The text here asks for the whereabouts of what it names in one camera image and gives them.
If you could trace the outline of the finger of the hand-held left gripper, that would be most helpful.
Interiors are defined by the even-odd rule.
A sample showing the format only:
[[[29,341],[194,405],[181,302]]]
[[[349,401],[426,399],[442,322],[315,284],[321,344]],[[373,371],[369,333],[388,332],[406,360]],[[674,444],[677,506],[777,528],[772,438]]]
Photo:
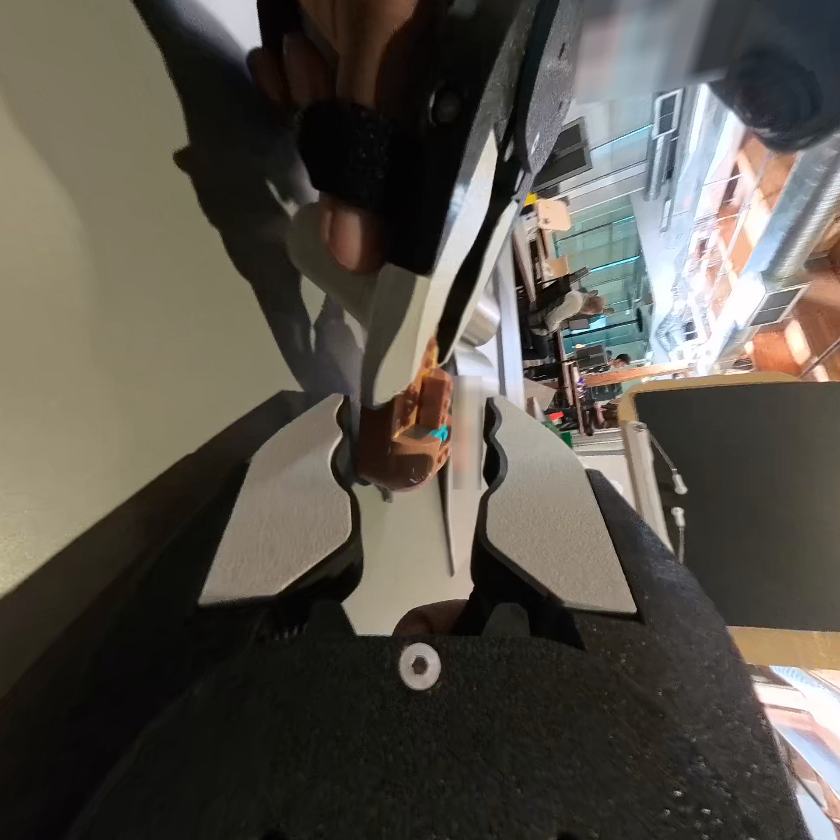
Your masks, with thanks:
[[[477,309],[518,212],[497,175],[495,140],[484,143],[476,168],[455,189],[456,216],[434,270],[438,362],[448,362]]]
[[[364,331],[360,369],[363,406],[378,408],[414,381],[424,355],[419,343],[428,278],[385,263],[373,272],[342,268],[322,241],[321,207],[297,211],[287,231],[292,265]]]

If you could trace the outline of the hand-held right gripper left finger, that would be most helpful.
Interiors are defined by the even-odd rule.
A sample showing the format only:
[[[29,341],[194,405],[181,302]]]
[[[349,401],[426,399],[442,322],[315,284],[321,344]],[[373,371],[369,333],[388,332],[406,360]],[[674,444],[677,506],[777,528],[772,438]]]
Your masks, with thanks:
[[[266,601],[361,561],[359,507],[341,471],[350,402],[332,394],[262,444],[246,469],[198,597]]]

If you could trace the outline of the person's left hand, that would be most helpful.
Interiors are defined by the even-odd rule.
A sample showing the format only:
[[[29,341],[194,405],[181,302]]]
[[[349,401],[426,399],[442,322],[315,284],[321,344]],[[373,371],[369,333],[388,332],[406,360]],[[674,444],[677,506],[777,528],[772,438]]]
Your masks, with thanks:
[[[339,100],[397,118],[429,27],[426,2],[258,2],[248,69],[275,113]]]

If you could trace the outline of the desk monitor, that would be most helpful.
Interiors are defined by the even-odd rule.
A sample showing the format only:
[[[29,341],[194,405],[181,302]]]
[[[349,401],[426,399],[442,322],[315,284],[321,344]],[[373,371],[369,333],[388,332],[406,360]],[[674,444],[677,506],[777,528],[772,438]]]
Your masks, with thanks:
[[[674,551],[752,665],[839,666],[839,384],[736,374],[635,386],[629,457]]]

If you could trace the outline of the large silver spiral duct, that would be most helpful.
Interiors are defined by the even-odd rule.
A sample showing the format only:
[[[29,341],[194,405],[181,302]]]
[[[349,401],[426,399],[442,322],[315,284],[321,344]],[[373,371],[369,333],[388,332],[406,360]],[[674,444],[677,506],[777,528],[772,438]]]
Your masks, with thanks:
[[[760,241],[760,278],[782,288],[805,264],[836,214],[839,136],[801,152]]]

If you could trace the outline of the brown brick vehicle model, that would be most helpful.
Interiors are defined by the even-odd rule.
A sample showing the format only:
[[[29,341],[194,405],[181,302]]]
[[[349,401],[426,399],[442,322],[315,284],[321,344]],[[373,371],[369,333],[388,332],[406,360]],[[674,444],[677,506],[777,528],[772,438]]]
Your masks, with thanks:
[[[361,408],[355,449],[359,477],[390,492],[414,490],[434,478],[450,457],[453,392],[432,338],[403,392],[382,406]]]

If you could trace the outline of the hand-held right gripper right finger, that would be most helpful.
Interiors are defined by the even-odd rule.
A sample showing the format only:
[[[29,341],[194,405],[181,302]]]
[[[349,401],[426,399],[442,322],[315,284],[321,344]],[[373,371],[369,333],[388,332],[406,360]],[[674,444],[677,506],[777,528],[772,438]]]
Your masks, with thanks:
[[[636,604],[580,459],[502,396],[486,401],[484,478],[471,554],[477,593],[630,617]]]

